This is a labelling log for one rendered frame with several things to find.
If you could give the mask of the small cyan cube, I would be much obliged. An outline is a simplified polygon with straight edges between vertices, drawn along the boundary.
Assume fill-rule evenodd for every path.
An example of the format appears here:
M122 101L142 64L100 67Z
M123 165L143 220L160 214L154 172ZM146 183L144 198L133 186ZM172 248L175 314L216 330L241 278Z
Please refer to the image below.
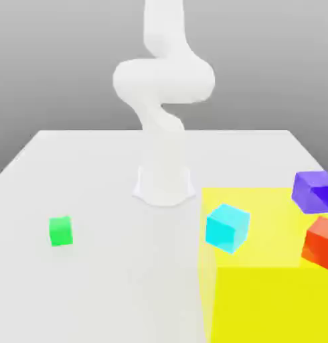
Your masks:
M249 226L249 212L221 204L207 215L206 242L233 254L248 238Z

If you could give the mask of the small green cube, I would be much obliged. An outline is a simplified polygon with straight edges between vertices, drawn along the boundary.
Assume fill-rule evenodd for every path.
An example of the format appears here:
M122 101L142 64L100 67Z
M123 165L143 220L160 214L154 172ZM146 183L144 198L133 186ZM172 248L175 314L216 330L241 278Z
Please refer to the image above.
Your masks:
M53 247L73 243L72 223L69 216L49 219L49 235Z

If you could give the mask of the small purple cube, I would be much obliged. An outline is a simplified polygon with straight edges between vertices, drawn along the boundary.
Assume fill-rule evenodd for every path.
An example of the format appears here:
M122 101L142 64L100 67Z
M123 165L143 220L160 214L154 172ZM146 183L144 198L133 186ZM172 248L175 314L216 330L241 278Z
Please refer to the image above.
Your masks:
M291 198L304 214L328 213L328 171L300 171Z

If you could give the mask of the small red cube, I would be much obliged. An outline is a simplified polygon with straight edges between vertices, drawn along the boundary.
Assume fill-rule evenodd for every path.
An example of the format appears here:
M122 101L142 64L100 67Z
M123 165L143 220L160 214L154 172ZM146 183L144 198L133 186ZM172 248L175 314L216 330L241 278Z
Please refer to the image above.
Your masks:
M328 270L328 218L319 216L309 227L301 257Z

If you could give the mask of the large yellow box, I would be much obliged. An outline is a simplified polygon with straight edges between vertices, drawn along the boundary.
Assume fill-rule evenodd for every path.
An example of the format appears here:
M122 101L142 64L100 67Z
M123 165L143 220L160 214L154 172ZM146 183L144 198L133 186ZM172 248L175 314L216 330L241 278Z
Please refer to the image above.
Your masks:
M230 254L199 232L198 275L207 343L328 343L328 270L301 256L316 221L290 188L204 188L201 225L221 204L250 214Z

